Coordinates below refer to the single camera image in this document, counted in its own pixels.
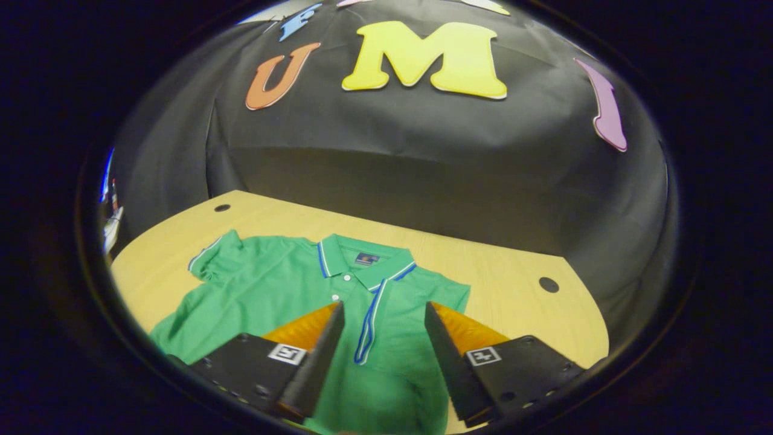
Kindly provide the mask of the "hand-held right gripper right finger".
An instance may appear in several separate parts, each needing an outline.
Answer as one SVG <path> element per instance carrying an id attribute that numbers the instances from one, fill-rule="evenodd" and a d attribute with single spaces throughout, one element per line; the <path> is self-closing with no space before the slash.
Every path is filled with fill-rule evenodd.
<path id="1" fill-rule="evenodd" d="M 458 418 L 472 428 L 549 407 L 585 369 L 531 334 L 505 335 L 431 301 L 425 329 Z"/>

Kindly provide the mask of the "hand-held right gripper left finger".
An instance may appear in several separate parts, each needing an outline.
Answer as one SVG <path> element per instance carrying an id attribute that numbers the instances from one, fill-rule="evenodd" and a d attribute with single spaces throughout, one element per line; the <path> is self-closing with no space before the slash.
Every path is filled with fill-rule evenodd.
<path id="1" fill-rule="evenodd" d="M 257 336 L 238 333 L 199 360 L 191 375 L 255 412 L 303 424 L 313 416 L 342 331 L 343 302 Z"/>

